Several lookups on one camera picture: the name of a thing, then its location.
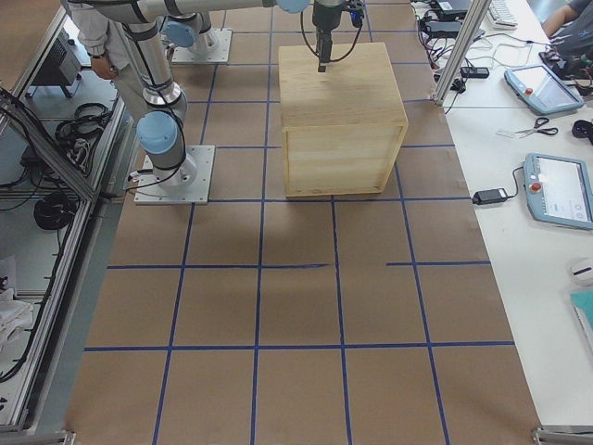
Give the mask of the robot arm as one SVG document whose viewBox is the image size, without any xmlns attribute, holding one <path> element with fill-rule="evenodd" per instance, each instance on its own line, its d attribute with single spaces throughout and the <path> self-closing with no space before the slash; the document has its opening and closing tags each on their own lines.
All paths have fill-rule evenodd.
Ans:
<svg viewBox="0 0 593 445">
<path fill-rule="evenodd" d="M 158 17 L 177 18 L 258 6 L 277 6 L 286 13 L 300 14 L 313 6 L 317 46 L 312 52 L 319 60 L 318 71 L 323 72 L 333 62 L 332 31 L 347 11 L 346 1 L 89 1 L 87 4 L 121 26 L 131 45 L 131 58 L 139 65 L 136 71 L 145 85 L 143 95 L 149 112 L 140 119 L 137 132 L 173 130 L 172 136 L 162 135 L 154 147 L 144 136 L 138 136 L 151 159 L 157 184 L 170 184 L 174 178 L 184 181 L 189 177 L 190 165 L 184 145 L 183 119 L 173 111 L 183 91 L 173 80 L 158 38 Z"/>
<path fill-rule="evenodd" d="M 199 55 L 212 52 L 218 44 L 208 14 L 167 16 L 163 33 L 170 43 Z"/>
</svg>

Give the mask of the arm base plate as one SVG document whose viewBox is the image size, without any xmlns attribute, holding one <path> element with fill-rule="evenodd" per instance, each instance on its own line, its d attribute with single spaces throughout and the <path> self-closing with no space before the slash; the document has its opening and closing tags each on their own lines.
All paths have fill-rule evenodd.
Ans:
<svg viewBox="0 0 593 445">
<path fill-rule="evenodd" d="M 133 201 L 137 205 L 182 205 L 208 203 L 215 159 L 215 146 L 186 146 L 186 159 L 180 169 L 170 172 L 154 169 L 145 155 L 143 168 L 149 173 L 139 177 Z"/>
<path fill-rule="evenodd" d="M 233 31 L 228 28 L 190 33 L 174 43 L 172 63 L 175 65 L 226 64 L 229 61 Z"/>
</svg>

